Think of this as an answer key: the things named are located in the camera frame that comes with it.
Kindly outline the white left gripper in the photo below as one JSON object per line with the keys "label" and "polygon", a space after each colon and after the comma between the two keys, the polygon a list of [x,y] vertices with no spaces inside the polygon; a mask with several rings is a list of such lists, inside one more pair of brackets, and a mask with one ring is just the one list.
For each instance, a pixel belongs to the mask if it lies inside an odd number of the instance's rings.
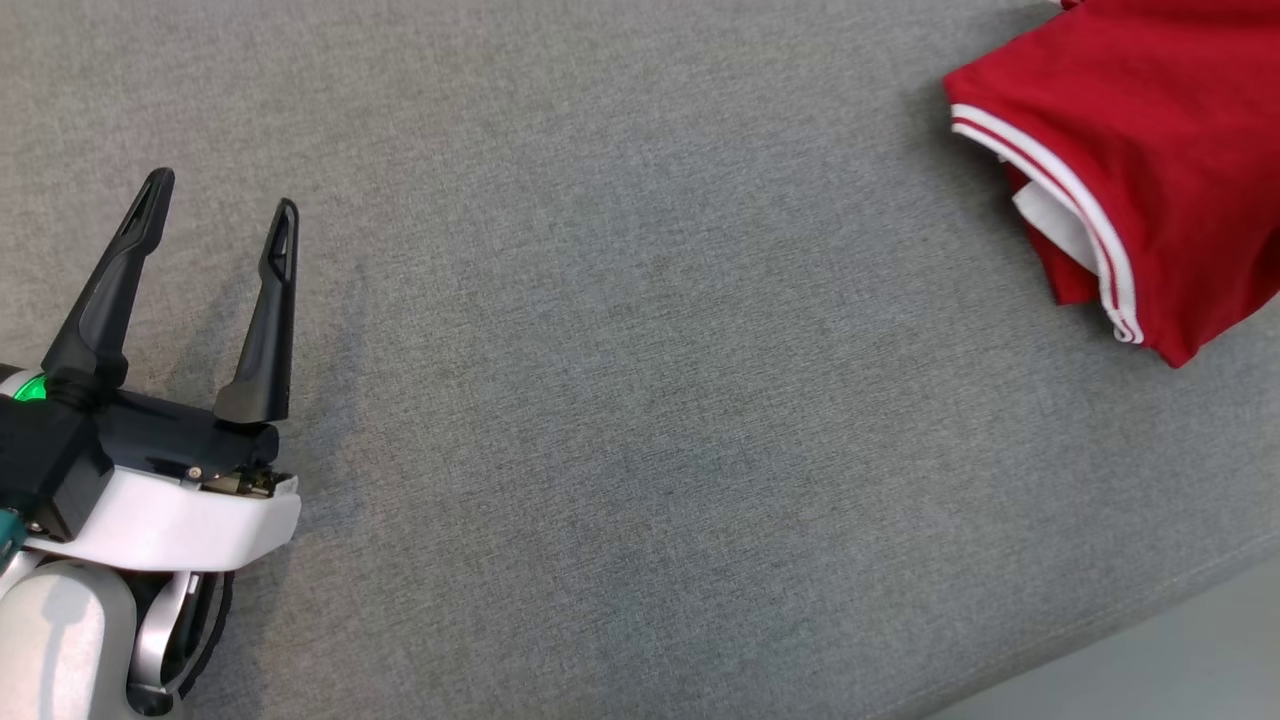
{"label": "white left gripper", "polygon": [[[50,378],[113,391],[146,259],[163,238],[175,186],[148,173],[42,360]],[[3,505],[3,566],[22,550],[127,571],[234,571],[288,543],[297,478],[278,471],[278,421],[291,411],[300,214],[276,205],[259,260],[260,291],[236,373],[211,410],[120,389],[97,418],[111,462],[72,538]]]}

